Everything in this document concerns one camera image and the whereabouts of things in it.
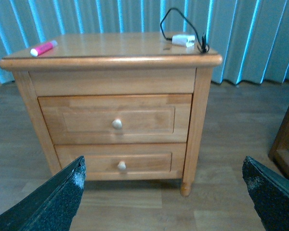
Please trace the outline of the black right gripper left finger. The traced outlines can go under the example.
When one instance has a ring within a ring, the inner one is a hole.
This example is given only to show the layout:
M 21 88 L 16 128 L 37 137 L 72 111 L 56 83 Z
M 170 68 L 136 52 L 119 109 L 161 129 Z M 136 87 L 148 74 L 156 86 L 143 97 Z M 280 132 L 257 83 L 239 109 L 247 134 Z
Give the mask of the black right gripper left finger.
M 78 157 L 25 199 L 0 215 L 0 231 L 67 231 L 76 215 L 86 179 Z

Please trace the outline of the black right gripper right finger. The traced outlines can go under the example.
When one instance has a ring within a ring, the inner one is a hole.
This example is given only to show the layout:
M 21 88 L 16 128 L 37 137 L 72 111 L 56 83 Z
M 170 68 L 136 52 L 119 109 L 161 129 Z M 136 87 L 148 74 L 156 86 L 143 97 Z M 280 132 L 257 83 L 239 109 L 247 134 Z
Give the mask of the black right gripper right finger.
M 289 180 L 250 156 L 242 174 L 265 230 L 289 231 Z

